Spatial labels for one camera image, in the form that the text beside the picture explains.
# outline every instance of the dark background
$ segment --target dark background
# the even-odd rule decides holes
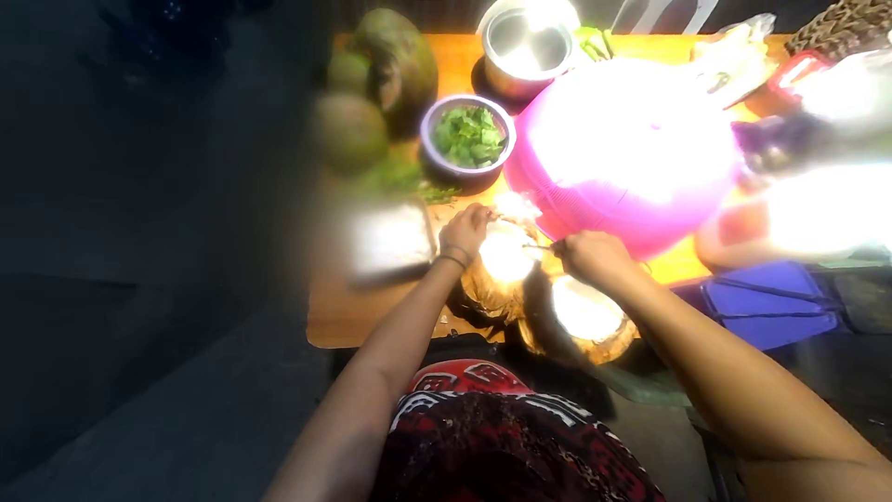
[[[149,473],[210,486],[223,471],[196,466],[223,451],[256,460],[226,496],[256,498],[329,378],[282,243],[311,212],[330,35],[379,4],[473,32],[491,2],[180,0],[180,24],[166,3],[0,5],[0,498],[98,499],[99,478],[206,498]],[[768,11],[791,32],[827,4],[723,0],[704,31]],[[619,2],[577,8],[609,23]]]

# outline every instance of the pink plastic basket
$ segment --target pink plastic basket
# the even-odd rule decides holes
[[[504,172],[539,206],[546,235],[602,230],[648,259],[718,209],[743,159],[722,110],[687,82],[672,66],[615,59],[527,106]]]

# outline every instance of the person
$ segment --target person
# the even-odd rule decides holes
[[[490,219],[473,204],[443,228],[439,259],[335,380],[268,502],[664,499],[578,405],[486,362],[416,373]],[[656,283],[618,238],[583,231],[553,248],[566,272],[647,325],[647,342],[742,459],[752,500],[892,500],[892,464],[879,451],[772,359]]]

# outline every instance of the right hand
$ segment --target right hand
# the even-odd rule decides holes
[[[623,241],[604,232],[583,230],[551,245],[564,272],[605,293],[618,293],[625,280],[641,272]]]

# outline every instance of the coconut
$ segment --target coconut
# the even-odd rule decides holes
[[[362,54],[339,51],[328,62],[328,89],[368,97],[372,86],[372,61]]]
[[[377,106],[351,94],[316,102],[316,142],[323,162],[341,174],[358,174],[387,155],[387,124]]]
[[[638,333],[616,302],[568,275],[528,288],[526,299],[534,305],[519,324],[524,345],[567,366],[613,361]]]
[[[421,32],[391,9],[373,9],[363,16],[347,45],[374,62],[378,98],[391,130],[417,133],[424,112],[437,97],[437,63]]]
[[[461,276],[471,306],[483,315],[510,324],[524,317],[524,279],[538,267],[542,251],[534,229],[497,220],[486,226],[479,256]]]

